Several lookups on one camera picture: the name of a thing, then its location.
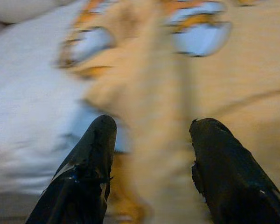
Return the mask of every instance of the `orange stripe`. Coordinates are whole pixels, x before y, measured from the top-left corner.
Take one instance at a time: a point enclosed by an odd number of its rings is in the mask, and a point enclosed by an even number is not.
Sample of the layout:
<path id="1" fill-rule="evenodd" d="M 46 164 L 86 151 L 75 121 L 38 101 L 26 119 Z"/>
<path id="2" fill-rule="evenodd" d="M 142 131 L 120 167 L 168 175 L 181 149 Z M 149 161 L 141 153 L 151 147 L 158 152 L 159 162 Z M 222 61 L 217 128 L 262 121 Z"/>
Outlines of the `orange stripe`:
<path id="1" fill-rule="evenodd" d="M 212 14 L 198 14 L 198 15 L 192 15 L 186 18 L 181 24 L 177 27 L 175 30 L 176 32 L 182 31 L 184 28 L 188 28 L 191 26 L 194 26 L 196 24 L 201 23 L 208 23 L 208 24 L 215 24 L 214 21 L 214 15 Z"/>
<path id="2" fill-rule="evenodd" d="M 91 20 L 94 16 L 98 15 L 97 13 L 90 13 L 90 11 L 92 9 L 96 8 L 99 5 L 99 3 L 101 3 L 102 1 L 104 1 L 104 0 L 89 1 L 83 8 L 80 16 L 75 21 L 74 27 L 77 28 L 81 22 L 87 22 L 87 21 Z"/>
<path id="3" fill-rule="evenodd" d="M 82 77 L 92 77 L 97 78 L 104 75 L 111 67 L 110 66 L 97 66 L 87 68 L 83 71 L 80 71 L 80 75 Z"/>
<path id="4" fill-rule="evenodd" d="M 165 7 L 165 14 L 171 15 L 175 11 L 181 8 L 199 6 L 202 2 L 205 2 L 205 0 L 193 0 L 193 1 L 163 0 L 162 2 Z"/>

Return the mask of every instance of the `tan fabric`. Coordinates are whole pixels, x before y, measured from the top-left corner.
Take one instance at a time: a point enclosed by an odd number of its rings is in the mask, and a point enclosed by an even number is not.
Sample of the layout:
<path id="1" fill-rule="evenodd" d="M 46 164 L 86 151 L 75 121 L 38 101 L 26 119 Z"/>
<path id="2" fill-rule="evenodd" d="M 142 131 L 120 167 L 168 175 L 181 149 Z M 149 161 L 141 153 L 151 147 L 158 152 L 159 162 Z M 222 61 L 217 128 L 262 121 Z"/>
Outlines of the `tan fabric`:
<path id="1" fill-rule="evenodd" d="M 130 177 L 127 175 L 131 172 L 126 161 L 130 159 L 129 154 L 117 153 L 113 157 L 111 176 L 111 194 L 108 198 L 108 211 L 115 219 L 134 220 L 133 223 L 141 223 L 145 218 L 146 206 L 130 187 Z"/>
<path id="2" fill-rule="evenodd" d="M 61 67 L 69 67 L 70 71 L 79 74 L 81 71 L 83 72 L 85 69 L 91 67 L 113 67 L 117 65 L 117 63 L 121 61 L 120 56 L 125 54 L 126 51 L 131 51 L 128 46 L 129 38 L 138 35 L 140 24 L 149 17 L 148 14 L 146 14 L 148 11 L 146 8 L 152 8 L 151 2 L 148 1 L 141 4 L 143 12 L 140 12 L 139 4 L 140 2 L 137 1 L 121 0 L 107 8 L 104 14 L 89 14 L 89 16 L 87 16 L 87 14 L 83 13 L 77 19 L 73 30 L 63 45 L 60 55 Z M 70 48 L 76 43 L 79 32 L 95 27 L 103 27 L 110 32 L 114 39 L 113 48 L 103 51 L 89 58 L 89 60 L 73 65 Z"/>
<path id="3" fill-rule="evenodd" d="M 84 22 L 89 22 L 93 17 L 97 16 L 97 13 L 91 13 L 91 10 L 96 8 L 102 0 L 91 0 L 82 9 L 81 14 L 78 16 L 73 27 L 79 28 Z"/>
<path id="4" fill-rule="evenodd" d="M 215 15 L 213 14 L 197 14 L 186 18 L 179 26 L 174 29 L 175 32 L 181 32 L 185 28 L 196 26 L 197 24 L 208 23 L 215 25 Z"/>
<path id="5" fill-rule="evenodd" d="M 172 1 L 172 0 L 162 0 L 164 13 L 166 15 L 171 15 L 176 10 L 180 8 L 188 8 L 198 6 L 201 0 L 192 0 L 192 1 Z"/>
<path id="6" fill-rule="evenodd" d="M 233 30 L 216 54 L 191 58 L 196 116 L 226 124 L 280 190 L 280 0 L 223 1 Z"/>
<path id="7" fill-rule="evenodd" d="M 75 72 L 110 67 L 85 99 L 119 116 L 130 130 L 127 175 L 153 209 L 151 222 L 145 223 L 212 223 L 190 178 L 195 158 L 188 130 L 194 118 L 214 117 L 226 124 L 280 189 L 280 0 L 255 7 L 223 0 L 222 17 L 233 23 L 231 37 L 203 58 L 174 53 L 163 6 L 153 0 L 130 2 L 123 1 L 118 10 L 131 4 L 127 10 L 137 21 L 133 35 L 113 29 L 117 47 Z M 106 25 L 110 30 L 121 24 L 112 18 Z"/>

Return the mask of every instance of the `blurry pattern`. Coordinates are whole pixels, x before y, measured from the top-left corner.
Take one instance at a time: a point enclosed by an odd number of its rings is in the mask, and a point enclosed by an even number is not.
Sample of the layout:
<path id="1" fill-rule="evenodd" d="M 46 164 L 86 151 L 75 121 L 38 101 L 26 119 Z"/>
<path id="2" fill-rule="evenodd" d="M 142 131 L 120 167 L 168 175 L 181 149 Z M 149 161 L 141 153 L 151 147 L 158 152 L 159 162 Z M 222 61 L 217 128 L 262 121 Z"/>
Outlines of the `blurry pattern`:
<path id="1" fill-rule="evenodd" d="M 145 218 L 145 204 L 130 187 L 130 168 L 126 161 L 131 155 L 117 153 L 113 158 L 111 194 L 108 199 L 108 214 L 120 223 L 142 223 Z"/>
<path id="2" fill-rule="evenodd" d="M 129 128 L 129 170 L 117 177 L 130 180 L 125 191 L 137 194 L 114 212 L 123 210 L 134 223 L 135 211 L 149 212 L 138 207 L 138 197 L 153 208 L 152 223 L 211 223 L 189 178 L 194 154 L 187 133 L 197 117 L 231 127 L 280 189 L 280 134 L 272 134 L 280 123 L 280 0 L 256 7 L 234 4 L 253 0 L 220 2 L 119 0 L 102 14 L 84 11 L 61 49 L 61 66 L 97 78 L 87 102 Z M 91 4 L 86 8 L 96 7 Z M 232 22 L 232 31 L 221 21 Z M 95 27 L 108 30 L 114 45 L 75 62 L 78 33 Z M 264 151 L 263 138 L 278 148 L 268 144 Z M 114 189 L 118 201 L 128 198 L 118 185 Z"/>

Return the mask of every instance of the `blanket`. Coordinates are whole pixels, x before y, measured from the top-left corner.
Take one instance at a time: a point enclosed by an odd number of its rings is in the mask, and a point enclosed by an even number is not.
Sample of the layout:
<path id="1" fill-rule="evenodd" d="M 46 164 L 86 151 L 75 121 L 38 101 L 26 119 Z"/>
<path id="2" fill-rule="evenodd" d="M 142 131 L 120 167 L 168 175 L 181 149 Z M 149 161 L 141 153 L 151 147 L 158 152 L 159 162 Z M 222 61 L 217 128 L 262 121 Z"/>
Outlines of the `blanket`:
<path id="1" fill-rule="evenodd" d="M 63 43 L 60 65 L 97 79 L 85 100 L 129 130 L 125 183 L 142 209 L 115 209 L 135 223 L 211 223 L 190 178 L 188 130 L 195 118 L 226 123 L 280 186 L 280 0 L 221 2 L 225 8 L 209 12 L 203 1 L 119 0 L 97 13 L 91 9 L 101 1 L 93 1 Z M 216 36 L 218 27 L 224 32 Z M 73 60 L 79 34 L 92 28 L 106 29 L 112 41 L 86 60 Z M 209 34 L 216 40 L 212 50 Z"/>

